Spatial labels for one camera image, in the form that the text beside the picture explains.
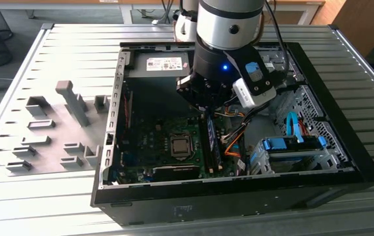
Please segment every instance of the slotted metal table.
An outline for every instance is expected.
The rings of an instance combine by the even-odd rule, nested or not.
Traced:
[[[328,26],[282,26],[285,41],[299,42],[337,103],[374,159],[374,71],[338,30]],[[266,27],[263,41],[277,41]],[[58,80],[72,80],[87,104],[95,95],[111,95],[120,42],[172,41],[171,26],[44,25],[0,104],[0,233],[9,235],[374,235],[374,187],[342,196],[317,209],[238,216],[172,224],[122,228],[91,208],[95,171],[68,171],[58,163],[63,142],[82,139],[91,149],[96,130],[79,128],[55,92]],[[11,173],[11,147],[28,135],[25,100],[43,95],[58,126],[52,143],[40,152],[33,170]],[[106,120],[92,116],[102,133]],[[75,127],[64,140],[55,132]]]

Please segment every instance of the white label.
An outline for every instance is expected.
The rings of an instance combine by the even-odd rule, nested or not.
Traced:
[[[180,79],[179,80],[179,85],[182,85],[183,83],[186,83],[187,81],[190,80],[190,75],[186,77],[186,78],[183,78],[183,79]]]
[[[271,62],[265,63],[266,68],[274,68],[274,65]]]
[[[182,58],[150,58],[147,71],[183,70]]]
[[[245,171],[245,170],[246,170],[246,164],[245,164],[245,162],[243,162],[241,159],[238,159],[237,164],[238,164],[239,168]]]

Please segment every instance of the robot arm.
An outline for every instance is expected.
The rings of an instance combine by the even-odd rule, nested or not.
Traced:
[[[253,44],[266,0],[201,0],[193,74],[178,92],[198,109],[221,107],[233,96],[253,108],[271,100],[283,73],[269,72]]]

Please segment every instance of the open pc tower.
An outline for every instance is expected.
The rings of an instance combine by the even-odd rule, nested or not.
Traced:
[[[122,44],[91,202],[116,223],[307,209],[374,185],[374,162],[310,60],[298,43],[286,46],[285,86],[253,117],[246,150],[230,155],[238,145],[223,138],[247,111],[233,105],[206,116],[175,89],[194,43]],[[278,43],[258,51],[281,70]]]

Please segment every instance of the power supply label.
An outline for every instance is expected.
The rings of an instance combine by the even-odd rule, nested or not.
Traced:
[[[182,58],[148,58],[147,71],[183,70]]]
[[[175,206],[172,208],[172,213],[175,217],[189,217],[193,212],[193,205],[189,206]]]

